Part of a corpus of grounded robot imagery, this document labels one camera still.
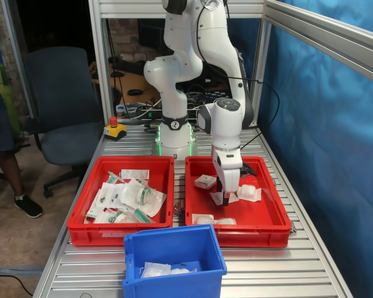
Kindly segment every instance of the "blue bin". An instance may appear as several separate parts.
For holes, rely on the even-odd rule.
[[[131,234],[124,238],[124,251],[124,298],[218,298],[221,293],[226,265],[212,225]],[[141,278],[145,262],[198,272]]]

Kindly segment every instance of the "red button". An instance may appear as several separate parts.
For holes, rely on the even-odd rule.
[[[109,124],[111,127],[116,127],[117,126],[117,117],[110,117],[109,118]]]

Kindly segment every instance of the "desk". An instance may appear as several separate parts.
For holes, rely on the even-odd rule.
[[[108,63],[109,69],[112,70],[112,64]],[[96,70],[96,62],[92,62],[90,64],[90,75],[91,75],[91,82],[93,84],[99,84],[99,79],[94,79],[93,74],[97,72]],[[135,102],[141,102],[145,103],[146,101],[150,104],[156,103],[160,99],[160,93],[147,82],[144,76],[140,76],[139,74],[134,73],[128,73],[126,71],[119,71],[120,73],[123,73],[124,76],[121,77],[121,82],[123,86],[124,91],[124,101],[126,104],[135,103]],[[111,87],[115,88],[115,78],[110,78]],[[137,96],[130,96],[127,94],[128,90],[131,89],[140,89],[140,90],[146,90],[143,94],[137,95]],[[116,90],[118,90],[121,93],[120,83],[119,79],[116,78]]]
[[[118,142],[101,138],[85,178],[63,224],[36,288],[34,298],[123,298],[126,277],[123,246],[75,246],[70,241],[67,220],[100,156],[151,155],[155,135],[145,127],[127,126],[127,136]],[[241,145],[261,131],[243,130]],[[198,154],[209,156],[211,137],[196,133]],[[222,248],[228,267],[221,298],[350,298],[343,278],[313,226],[263,135],[250,143],[244,156],[261,156],[274,180],[290,220],[297,230],[286,248]],[[176,161],[174,205],[185,205],[185,163]],[[183,217],[173,218],[173,227],[183,226]]]

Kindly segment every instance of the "blue curtain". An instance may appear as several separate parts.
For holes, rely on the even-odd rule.
[[[373,32],[373,0],[287,0]],[[373,297],[373,82],[272,28],[265,137],[355,297]],[[259,123],[276,97],[263,89]]]

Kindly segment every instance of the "sneaker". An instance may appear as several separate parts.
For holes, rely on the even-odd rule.
[[[22,209],[25,211],[26,215],[32,219],[36,219],[43,215],[43,208],[38,205],[38,203],[34,202],[30,197],[24,195],[22,199],[16,200],[14,197],[15,206],[18,209]]]

